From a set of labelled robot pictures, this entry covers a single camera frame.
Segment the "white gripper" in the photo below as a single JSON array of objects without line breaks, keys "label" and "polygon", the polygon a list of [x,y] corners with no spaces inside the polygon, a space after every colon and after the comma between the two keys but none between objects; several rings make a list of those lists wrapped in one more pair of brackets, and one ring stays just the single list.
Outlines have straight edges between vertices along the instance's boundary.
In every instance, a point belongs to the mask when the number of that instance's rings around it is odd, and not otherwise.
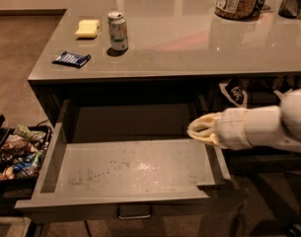
[{"label": "white gripper", "polygon": [[252,145],[245,133],[246,113],[247,110],[244,108],[229,108],[220,114],[211,113],[201,116],[189,124],[188,135],[204,144],[219,145],[224,149],[249,149]]}]

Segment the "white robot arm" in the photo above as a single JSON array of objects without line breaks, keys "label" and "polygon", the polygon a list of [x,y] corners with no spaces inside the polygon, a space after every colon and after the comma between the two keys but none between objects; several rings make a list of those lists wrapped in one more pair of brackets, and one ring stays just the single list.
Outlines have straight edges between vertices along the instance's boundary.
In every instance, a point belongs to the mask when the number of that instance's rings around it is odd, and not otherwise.
[{"label": "white robot arm", "polygon": [[301,153],[301,88],[283,94],[278,106],[204,115],[189,124],[188,135],[222,149],[266,146]]}]

